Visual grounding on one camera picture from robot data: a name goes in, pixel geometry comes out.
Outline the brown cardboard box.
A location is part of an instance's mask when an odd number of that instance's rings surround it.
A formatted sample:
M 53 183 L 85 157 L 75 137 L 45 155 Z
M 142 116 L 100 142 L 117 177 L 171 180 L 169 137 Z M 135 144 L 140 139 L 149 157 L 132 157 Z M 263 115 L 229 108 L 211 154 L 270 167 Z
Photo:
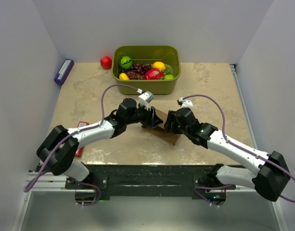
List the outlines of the brown cardboard box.
M 156 109 L 156 115 L 163 121 L 162 124 L 157 125 L 155 128 L 146 128 L 142 126 L 142 130 L 150 133 L 151 135 L 167 142 L 168 144 L 175 146 L 176 142 L 178 141 L 180 135 L 179 134 L 172 134 L 169 132 L 166 132 L 164 129 L 164 124 L 167 120 L 167 113 L 162 112 L 158 109 Z

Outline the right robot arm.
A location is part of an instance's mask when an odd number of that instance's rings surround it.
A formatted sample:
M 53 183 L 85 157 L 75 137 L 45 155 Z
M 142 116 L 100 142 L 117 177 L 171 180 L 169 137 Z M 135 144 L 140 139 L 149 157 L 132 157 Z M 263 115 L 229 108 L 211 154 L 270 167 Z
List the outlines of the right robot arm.
M 241 167 L 216 164 L 206 177 L 199 180 L 200 190 L 221 190 L 243 186 L 254 189 L 263 198 L 275 202 L 290 180 L 289 168 L 277 151 L 266 153 L 235 139 L 209 123 L 201 123 L 189 108 L 169 111 L 165 130 L 185 135 L 194 145 L 223 154 Z

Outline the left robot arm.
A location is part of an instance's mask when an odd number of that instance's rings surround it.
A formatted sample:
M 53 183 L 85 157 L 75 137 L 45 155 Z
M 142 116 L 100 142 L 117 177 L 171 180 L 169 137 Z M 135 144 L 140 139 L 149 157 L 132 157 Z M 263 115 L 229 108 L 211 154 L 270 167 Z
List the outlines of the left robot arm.
M 93 177 L 84 164 L 74 159 L 76 151 L 96 141 L 115 138 L 125 132 L 128 125 L 135 123 L 154 128 L 163 120 L 157 116 L 155 107 L 147 108 L 134 99 L 126 98 L 103 122 L 81 128 L 54 127 L 36 154 L 45 165 L 45 170 L 55 176 L 73 178 L 81 188 L 88 189 L 93 184 Z

